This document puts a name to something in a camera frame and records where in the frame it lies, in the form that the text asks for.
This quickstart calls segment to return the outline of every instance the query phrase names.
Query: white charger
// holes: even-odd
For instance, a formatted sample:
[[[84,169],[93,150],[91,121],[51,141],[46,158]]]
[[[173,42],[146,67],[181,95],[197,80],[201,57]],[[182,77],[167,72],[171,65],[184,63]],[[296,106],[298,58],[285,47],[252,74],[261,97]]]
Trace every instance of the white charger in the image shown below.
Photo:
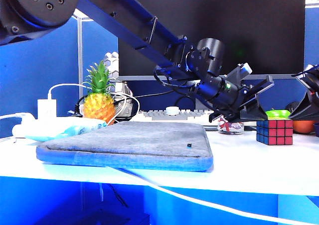
[[[38,99],[38,119],[56,118],[56,99]]]

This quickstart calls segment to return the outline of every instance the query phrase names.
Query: pineapple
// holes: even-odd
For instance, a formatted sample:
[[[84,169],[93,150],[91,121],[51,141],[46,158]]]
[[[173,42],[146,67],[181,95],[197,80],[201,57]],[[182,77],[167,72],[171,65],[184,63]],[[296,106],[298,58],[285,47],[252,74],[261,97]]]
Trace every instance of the pineapple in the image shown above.
[[[112,86],[109,83],[109,71],[105,69],[103,61],[94,65],[95,67],[90,66],[91,70],[87,69],[90,75],[87,76],[87,82],[84,82],[90,85],[92,90],[84,101],[84,117],[102,119],[110,125],[114,122],[110,120],[115,115],[115,107],[109,91]]]

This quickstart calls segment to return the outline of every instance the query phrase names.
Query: monitor screen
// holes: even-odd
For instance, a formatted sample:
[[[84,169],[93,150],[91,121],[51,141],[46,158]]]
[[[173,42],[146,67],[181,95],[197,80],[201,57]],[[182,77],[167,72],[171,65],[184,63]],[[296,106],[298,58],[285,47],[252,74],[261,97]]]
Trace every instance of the monitor screen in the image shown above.
[[[138,0],[176,36],[225,46],[221,74],[249,63],[252,74],[304,67],[305,0]],[[120,76],[152,75],[155,64],[119,40]]]

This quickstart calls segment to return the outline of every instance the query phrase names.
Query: robotic arm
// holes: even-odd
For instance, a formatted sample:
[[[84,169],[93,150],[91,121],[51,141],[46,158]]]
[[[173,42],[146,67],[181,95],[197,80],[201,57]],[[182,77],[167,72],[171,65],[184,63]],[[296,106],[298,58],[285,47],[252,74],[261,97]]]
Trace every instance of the robotic arm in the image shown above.
[[[155,77],[189,81],[183,87],[214,110],[210,120],[267,119],[258,95],[273,85],[270,77],[256,86],[243,84],[252,72],[247,63],[220,76],[222,42],[205,38],[195,46],[185,35],[176,37],[137,0],[0,0],[0,45],[41,37],[63,25],[75,8],[155,62]]]

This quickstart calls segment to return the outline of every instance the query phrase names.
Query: white keyboard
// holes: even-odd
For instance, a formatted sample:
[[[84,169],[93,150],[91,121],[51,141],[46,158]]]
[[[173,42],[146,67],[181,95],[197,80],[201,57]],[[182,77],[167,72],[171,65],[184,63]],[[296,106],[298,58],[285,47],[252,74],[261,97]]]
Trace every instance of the white keyboard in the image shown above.
[[[179,123],[195,123],[202,126],[218,126],[219,119],[209,122],[211,110],[180,110],[177,115],[167,115],[165,111],[148,111],[139,112],[131,121],[148,121],[148,122],[179,122]],[[256,126],[256,122],[245,122],[247,126]]]

